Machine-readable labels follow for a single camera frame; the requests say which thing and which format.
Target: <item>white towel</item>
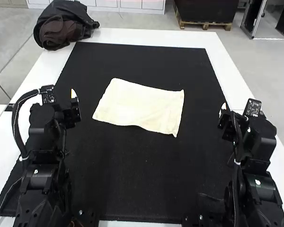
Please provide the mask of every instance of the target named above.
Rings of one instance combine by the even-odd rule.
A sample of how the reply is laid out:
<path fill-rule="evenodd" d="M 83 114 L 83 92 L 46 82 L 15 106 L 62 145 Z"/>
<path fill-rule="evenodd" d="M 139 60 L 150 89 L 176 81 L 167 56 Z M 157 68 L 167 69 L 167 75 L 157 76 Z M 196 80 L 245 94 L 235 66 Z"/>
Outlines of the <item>white towel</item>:
<path fill-rule="evenodd" d="M 137 125 L 149 131 L 177 137 L 184 90 L 166 91 L 114 78 L 93 119 L 115 125 Z"/>

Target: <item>white cable tie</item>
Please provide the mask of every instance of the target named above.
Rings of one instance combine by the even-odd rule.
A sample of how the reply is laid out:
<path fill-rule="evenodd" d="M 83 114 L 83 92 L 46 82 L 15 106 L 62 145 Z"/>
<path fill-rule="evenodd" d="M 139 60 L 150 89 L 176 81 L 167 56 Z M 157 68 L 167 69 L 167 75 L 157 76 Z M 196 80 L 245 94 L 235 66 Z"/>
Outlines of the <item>white cable tie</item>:
<path fill-rule="evenodd" d="M 22 161 L 25 161 L 25 160 L 28 160 L 28 156 L 27 157 L 22 157 L 22 156 L 19 157 L 19 162 L 22 162 Z"/>
<path fill-rule="evenodd" d="M 241 162 L 236 162 L 236 159 L 234 159 L 234 162 L 239 166 L 241 165 Z"/>

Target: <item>dark clothing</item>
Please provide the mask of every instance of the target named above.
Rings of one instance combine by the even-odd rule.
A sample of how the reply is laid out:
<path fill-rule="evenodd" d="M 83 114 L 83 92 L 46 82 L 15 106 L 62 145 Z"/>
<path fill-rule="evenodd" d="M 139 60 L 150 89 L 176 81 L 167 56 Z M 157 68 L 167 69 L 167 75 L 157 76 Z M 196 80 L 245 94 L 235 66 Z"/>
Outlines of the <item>dark clothing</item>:
<path fill-rule="evenodd" d="M 34 38 L 39 46 L 55 51 L 70 42 L 90 38 L 92 29 L 99 26 L 79 1 L 54 0 L 38 18 Z"/>

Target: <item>metal frame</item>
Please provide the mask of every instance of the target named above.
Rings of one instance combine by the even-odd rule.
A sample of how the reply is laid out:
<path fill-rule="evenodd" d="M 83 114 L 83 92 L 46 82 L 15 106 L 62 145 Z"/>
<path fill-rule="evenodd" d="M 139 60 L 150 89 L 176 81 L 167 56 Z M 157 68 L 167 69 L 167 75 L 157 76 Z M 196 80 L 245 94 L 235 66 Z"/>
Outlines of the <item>metal frame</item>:
<path fill-rule="evenodd" d="M 263 0 L 261 3 L 261 7 L 259 10 L 259 13 L 257 15 L 257 18 L 255 19 L 255 25 L 254 28 L 252 29 L 252 32 L 249 32 L 246 28 L 245 28 L 245 21 L 246 21 L 246 17 L 247 17 L 247 13 L 248 10 L 250 8 L 251 5 L 251 0 L 249 0 L 249 2 L 247 3 L 246 9 L 245 9 L 245 13 L 242 19 L 242 23 L 241 23 L 241 29 L 243 30 L 243 32 L 250 38 L 250 39 L 254 39 L 254 40 L 284 40 L 284 38 L 255 38 L 256 32 L 257 32 L 257 28 L 259 26 L 260 23 L 260 19 L 262 18 L 262 14 L 264 12 L 265 9 L 265 5 L 267 3 L 267 0 Z"/>

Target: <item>concrete floor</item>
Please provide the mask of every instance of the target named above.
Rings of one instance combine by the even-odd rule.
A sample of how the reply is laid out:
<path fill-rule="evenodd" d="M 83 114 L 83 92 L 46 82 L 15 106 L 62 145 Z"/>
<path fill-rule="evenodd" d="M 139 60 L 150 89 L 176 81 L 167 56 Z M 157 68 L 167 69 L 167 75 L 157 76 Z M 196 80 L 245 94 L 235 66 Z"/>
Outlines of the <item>concrete floor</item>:
<path fill-rule="evenodd" d="M 10 96 L 15 94 L 42 52 L 31 37 L 40 13 L 41 10 L 34 9 L 0 8 L 0 20 L 4 18 L 5 21 L 0 21 L 0 83 Z M 89 14 L 100 22 L 101 27 L 180 30 L 171 2 L 167 2 L 165 15 Z M 217 32 L 254 96 L 262 100 L 263 110 L 278 128 L 278 135 L 284 144 L 284 41 L 249 40 L 240 29 L 242 16 L 242 13 L 237 13 L 231 32 L 221 27 L 210 27 L 209 31 Z M 275 31 L 271 30 L 271 22 L 264 21 L 262 24 L 269 26 L 262 27 L 261 31 L 273 35 Z M 185 31 L 202 29 L 200 26 L 191 26 Z M 0 91 L 0 104 L 8 102 L 9 99 Z"/>

